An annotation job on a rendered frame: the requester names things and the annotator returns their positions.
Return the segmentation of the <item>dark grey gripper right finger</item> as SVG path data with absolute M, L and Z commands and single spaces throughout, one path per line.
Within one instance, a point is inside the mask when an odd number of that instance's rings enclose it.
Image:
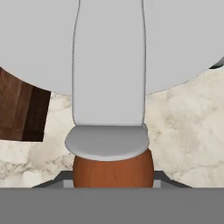
M 189 185 L 182 184 L 170 179 L 163 171 L 154 171 L 154 188 L 189 188 Z

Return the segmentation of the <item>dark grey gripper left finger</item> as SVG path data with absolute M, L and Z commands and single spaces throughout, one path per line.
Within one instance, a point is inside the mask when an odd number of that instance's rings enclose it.
M 61 171 L 54 179 L 48 180 L 39 185 L 35 185 L 35 188 L 73 188 L 73 174 L 71 171 Z

